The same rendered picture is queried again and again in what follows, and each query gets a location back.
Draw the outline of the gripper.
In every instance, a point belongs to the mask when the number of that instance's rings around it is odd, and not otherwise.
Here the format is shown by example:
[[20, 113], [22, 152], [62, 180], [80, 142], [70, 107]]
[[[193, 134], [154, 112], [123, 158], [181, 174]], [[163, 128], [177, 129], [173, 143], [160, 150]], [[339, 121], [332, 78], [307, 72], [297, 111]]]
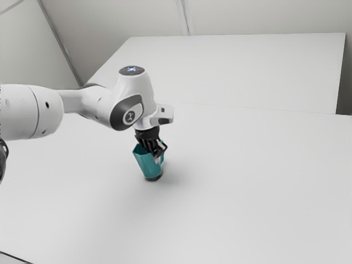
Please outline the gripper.
[[159, 137], [160, 127], [154, 126], [147, 130], [135, 129], [135, 138], [146, 150], [150, 151], [153, 158], [160, 158], [167, 150], [168, 146]]

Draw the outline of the teal faceted mug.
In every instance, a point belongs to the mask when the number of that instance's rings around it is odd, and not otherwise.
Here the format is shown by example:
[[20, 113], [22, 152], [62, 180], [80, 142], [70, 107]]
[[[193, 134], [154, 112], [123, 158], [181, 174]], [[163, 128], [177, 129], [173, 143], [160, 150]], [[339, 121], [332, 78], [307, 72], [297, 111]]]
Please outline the teal faceted mug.
[[145, 150], [141, 144], [137, 143], [133, 149], [133, 155], [146, 180], [154, 182], [162, 176], [162, 164], [164, 162], [164, 152], [158, 157], [153, 157], [152, 153]]

